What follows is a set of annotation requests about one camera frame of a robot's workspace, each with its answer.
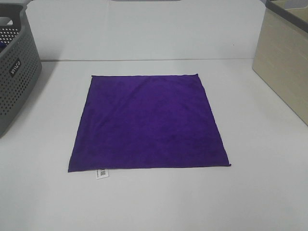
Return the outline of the purple microfiber towel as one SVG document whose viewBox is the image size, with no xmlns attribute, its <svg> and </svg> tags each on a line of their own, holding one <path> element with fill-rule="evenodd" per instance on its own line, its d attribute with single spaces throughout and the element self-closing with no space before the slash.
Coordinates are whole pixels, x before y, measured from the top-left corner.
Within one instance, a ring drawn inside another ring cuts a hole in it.
<svg viewBox="0 0 308 231">
<path fill-rule="evenodd" d="M 228 166 L 197 74 L 91 78 L 69 172 Z"/>
</svg>

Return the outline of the white towel care label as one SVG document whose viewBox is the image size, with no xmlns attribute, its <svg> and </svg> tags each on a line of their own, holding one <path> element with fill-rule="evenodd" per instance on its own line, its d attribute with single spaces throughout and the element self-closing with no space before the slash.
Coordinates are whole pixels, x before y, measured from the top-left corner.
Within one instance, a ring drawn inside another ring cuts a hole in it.
<svg viewBox="0 0 308 231">
<path fill-rule="evenodd" d="M 109 171 L 108 169 L 97 169 L 96 170 L 96 180 L 101 180 L 104 178 L 109 177 Z"/>
</svg>

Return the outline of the beige storage bin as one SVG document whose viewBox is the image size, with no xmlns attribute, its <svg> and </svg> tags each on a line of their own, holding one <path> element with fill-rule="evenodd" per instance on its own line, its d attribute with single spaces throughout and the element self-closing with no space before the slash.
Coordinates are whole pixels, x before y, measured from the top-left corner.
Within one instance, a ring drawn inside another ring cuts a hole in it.
<svg viewBox="0 0 308 231">
<path fill-rule="evenodd" d="M 308 122 L 308 2 L 268 0 L 252 69 Z"/>
</svg>

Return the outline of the grey perforated plastic basket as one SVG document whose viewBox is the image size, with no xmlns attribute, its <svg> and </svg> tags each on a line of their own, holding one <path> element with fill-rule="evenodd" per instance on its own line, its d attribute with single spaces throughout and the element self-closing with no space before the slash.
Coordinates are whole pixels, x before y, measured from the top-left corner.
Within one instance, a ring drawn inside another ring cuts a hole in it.
<svg viewBox="0 0 308 231">
<path fill-rule="evenodd" d="M 11 25 L 0 27 L 0 134 L 3 136 L 32 92 L 42 70 L 39 53 L 21 3 L 1 3 L 0 15 Z"/>
</svg>

